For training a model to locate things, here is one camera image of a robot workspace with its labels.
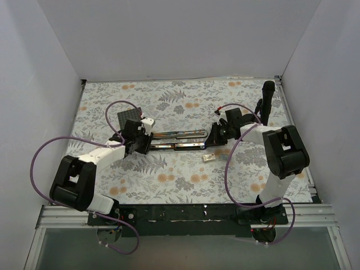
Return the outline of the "silver staple strip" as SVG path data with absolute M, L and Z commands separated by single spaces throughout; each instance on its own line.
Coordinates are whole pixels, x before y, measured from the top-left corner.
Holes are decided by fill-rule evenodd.
M 219 154 L 219 160 L 227 161 L 229 159 L 229 155 L 227 154 Z

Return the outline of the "white staple box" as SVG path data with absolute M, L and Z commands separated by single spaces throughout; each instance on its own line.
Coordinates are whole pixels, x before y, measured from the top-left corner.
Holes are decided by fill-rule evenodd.
M 205 154 L 202 156 L 202 160 L 204 163 L 216 161 L 217 157 L 215 154 Z

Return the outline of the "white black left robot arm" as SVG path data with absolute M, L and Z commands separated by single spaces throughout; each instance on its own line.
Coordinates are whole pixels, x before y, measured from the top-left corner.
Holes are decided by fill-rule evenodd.
M 96 177 L 111 164 L 134 152 L 146 155 L 150 150 L 154 125 L 151 118 L 127 120 L 120 134 L 115 133 L 104 146 L 78 157 L 63 157 L 49 192 L 50 198 L 80 212 L 98 212 L 106 224 L 115 224 L 120 212 L 114 207 L 114 199 L 95 192 Z

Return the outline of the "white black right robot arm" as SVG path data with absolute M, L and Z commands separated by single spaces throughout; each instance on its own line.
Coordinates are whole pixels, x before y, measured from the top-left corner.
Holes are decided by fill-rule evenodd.
M 226 163 L 224 184 L 226 193 L 235 204 L 255 209 L 255 219 L 265 224 L 275 217 L 274 208 L 282 204 L 290 183 L 309 166 L 310 158 L 295 126 L 269 127 L 267 125 L 269 111 L 258 115 L 259 112 L 261 112 L 260 109 L 253 114 L 243 115 L 239 108 L 225 112 L 217 109 L 215 114 L 219 118 L 211 126 L 205 147 L 223 146 L 229 140 L 235 140 L 229 159 L 241 142 L 250 142 L 264 147 L 270 173 L 265 188 L 256 198 L 256 205 L 242 205 L 231 196 L 227 181 L 230 161 Z

